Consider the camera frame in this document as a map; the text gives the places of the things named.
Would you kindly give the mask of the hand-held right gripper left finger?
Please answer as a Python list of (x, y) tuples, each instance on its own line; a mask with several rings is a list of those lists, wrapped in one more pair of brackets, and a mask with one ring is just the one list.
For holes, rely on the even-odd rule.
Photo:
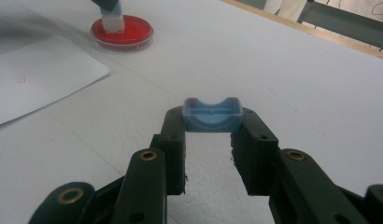
[(150, 147), (132, 156), (110, 224), (166, 224), (167, 197), (185, 191), (185, 124), (180, 106), (165, 114)]

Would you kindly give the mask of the white paper sheet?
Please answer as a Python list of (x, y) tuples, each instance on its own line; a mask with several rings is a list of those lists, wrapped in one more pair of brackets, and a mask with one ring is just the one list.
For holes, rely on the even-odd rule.
[(109, 72), (60, 35), (1, 54), (0, 125), (55, 103)]

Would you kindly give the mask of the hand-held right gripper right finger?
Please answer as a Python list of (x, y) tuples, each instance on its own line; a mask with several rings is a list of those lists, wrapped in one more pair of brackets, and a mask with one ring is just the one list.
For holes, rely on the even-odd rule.
[(231, 134), (234, 165), (248, 195), (268, 196), (279, 224), (367, 224), (367, 219), (307, 153), (281, 149), (260, 117), (245, 108)]

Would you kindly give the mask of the blue stamp cap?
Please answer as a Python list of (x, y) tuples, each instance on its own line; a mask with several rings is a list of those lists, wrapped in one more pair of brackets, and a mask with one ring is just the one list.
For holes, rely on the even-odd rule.
[(213, 105), (197, 98), (187, 98), (181, 115), (187, 132), (231, 133), (241, 126), (243, 108), (236, 97), (228, 97)]

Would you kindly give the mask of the round red ink pad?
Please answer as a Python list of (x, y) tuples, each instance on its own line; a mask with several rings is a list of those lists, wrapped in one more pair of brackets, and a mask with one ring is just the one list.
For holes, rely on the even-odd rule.
[(123, 19), (125, 28), (119, 34), (107, 34), (101, 19), (92, 24), (91, 35), (98, 48), (116, 52), (138, 51), (152, 42), (153, 28), (147, 21), (130, 15), (123, 15)]

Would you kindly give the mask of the blue and white stamp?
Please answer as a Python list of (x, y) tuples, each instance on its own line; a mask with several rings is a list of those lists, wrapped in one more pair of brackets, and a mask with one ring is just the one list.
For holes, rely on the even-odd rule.
[(119, 34), (124, 31), (125, 22), (123, 19), (121, 0), (116, 0), (116, 4), (111, 9), (100, 8), (104, 31), (107, 34)]

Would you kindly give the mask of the wooden table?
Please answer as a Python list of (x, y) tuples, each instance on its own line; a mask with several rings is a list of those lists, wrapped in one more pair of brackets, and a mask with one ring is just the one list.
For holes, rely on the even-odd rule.
[(233, 7), (238, 7), (242, 10), (245, 10), (247, 12), (259, 15), (261, 17), (264, 17), (268, 20), (275, 21), (278, 23), (281, 23), (285, 26), (291, 27), (293, 29), (302, 31), (306, 34), (313, 35), (316, 37), (319, 37), (321, 39), (325, 39), (327, 41), (336, 43), (338, 45), (345, 46), (350, 49), (355, 49), (357, 51), (372, 55), (374, 57), (380, 58), (383, 60), (383, 51), (379, 51), (377, 49), (368, 48), (367, 46), (364, 46), (362, 43), (358, 43), (356, 40), (346, 39), (345, 37), (341, 37), (340, 35), (331, 34), (330, 32), (324, 32), (321, 30), (317, 30), (313, 27), (309, 27), (300, 23), (297, 23), (296, 21), (291, 21), (279, 16), (276, 16), (274, 14), (268, 13), (266, 11), (263, 11), (262, 9), (257, 9), (255, 7), (248, 6), (246, 4), (237, 2), (236, 0), (220, 0), (221, 2), (224, 2), (226, 4), (229, 4)]

